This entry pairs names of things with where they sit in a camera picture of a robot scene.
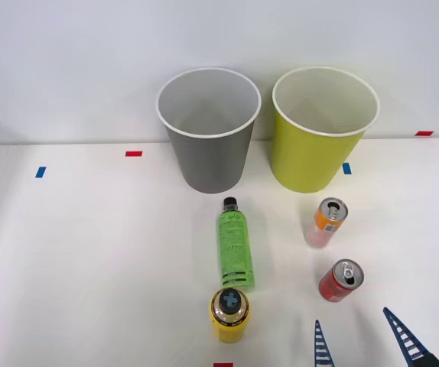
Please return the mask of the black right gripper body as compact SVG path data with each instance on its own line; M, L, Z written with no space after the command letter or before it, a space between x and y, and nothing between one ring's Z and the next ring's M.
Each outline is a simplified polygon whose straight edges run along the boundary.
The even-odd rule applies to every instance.
M414 367L439 367L439 359L434 354L429 353L415 359Z

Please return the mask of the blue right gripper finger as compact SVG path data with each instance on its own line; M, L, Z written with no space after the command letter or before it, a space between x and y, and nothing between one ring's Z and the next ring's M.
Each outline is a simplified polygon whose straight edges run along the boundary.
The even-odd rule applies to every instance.
M398 342L398 346L405 358L408 366L414 367L414 360L427 355L430 352L422 344L422 342L407 328L406 325L390 311L389 308L384 307L383 313L389 322L392 332Z
M323 330L319 320L314 324L314 366L334 367L332 356L324 338Z

